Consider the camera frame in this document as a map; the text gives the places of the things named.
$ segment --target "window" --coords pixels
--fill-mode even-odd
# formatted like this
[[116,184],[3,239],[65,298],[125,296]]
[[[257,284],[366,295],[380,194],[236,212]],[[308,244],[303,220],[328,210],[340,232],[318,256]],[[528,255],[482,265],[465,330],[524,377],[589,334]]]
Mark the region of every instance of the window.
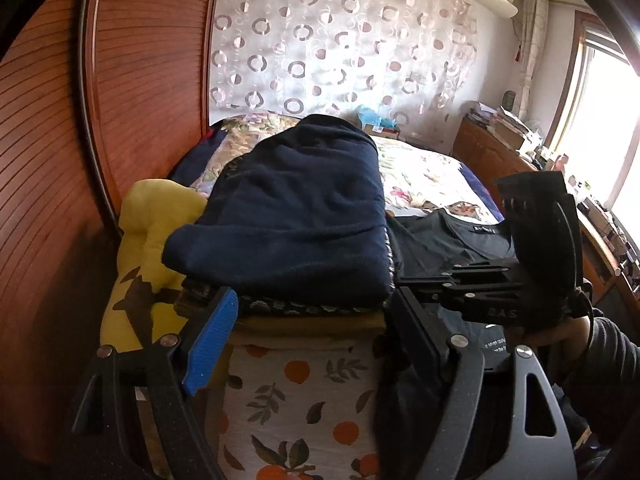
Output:
[[599,20],[575,13],[574,49],[545,142],[640,242],[640,77]]

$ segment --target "blue gripper pad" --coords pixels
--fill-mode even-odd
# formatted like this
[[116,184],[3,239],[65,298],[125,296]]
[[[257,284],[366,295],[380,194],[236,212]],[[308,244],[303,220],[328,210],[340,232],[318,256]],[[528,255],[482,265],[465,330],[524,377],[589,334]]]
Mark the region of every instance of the blue gripper pad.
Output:
[[187,373],[182,380],[182,386],[188,395],[194,396],[209,382],[237,318],[238,295],[229,289],[220,299],[187,357]]

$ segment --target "sleeve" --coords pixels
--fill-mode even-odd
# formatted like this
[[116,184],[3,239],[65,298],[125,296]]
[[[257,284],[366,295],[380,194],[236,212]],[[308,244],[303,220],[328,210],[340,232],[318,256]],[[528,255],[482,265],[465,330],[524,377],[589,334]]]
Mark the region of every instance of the sleeve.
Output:
[[612,445],[640,404],[640,349],[611,320],[593,320],[589,348],[562,385],[575,411]]

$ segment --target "floral bedsheet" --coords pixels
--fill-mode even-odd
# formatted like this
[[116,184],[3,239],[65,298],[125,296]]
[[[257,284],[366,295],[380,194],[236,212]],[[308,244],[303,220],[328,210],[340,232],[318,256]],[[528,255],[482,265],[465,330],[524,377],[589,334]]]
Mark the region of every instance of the floral bedsheet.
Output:
[[467,221],[497,223],[460,173],[460,163],[455,158],[414,148],[401,140],[372,138],[378,147],[389,211],[420,214],[444,208]]
[[229,161],[250,152],[261,140],[295,126],[299,120],[269,112],[225,119],[221,129],[227,134],[209,159],[204,173],[191,184],[191,187],[209,196],[216,179]]
[[234,347],[218,463],[228,480],[374,480],[377,340],[336,349]]
[[[227,132],[191,187],[209,196],[228,162],[250,152],[263,139],[298,124],[299,119],[270,112],[231,117]],[[401,140],[372,137],[378,148],[386,209],[396,215],[426,214],[438,208],[467,221],[496,224],[489,209],[460,173],[460,163],[447,155],[421,150]]]

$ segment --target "wooden headboard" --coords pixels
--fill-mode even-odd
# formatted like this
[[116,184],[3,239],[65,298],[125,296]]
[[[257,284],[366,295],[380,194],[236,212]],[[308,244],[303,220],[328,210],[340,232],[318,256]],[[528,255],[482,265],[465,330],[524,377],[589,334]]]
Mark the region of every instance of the wooden headboard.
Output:
[[208,122],[214,0],[38,1],[0,30],[2,478],[52,459],[98,346],[123,195]]
[[164,178],[208,125],[214,0],[84,0],[82,118],[112,218],[142,178]]

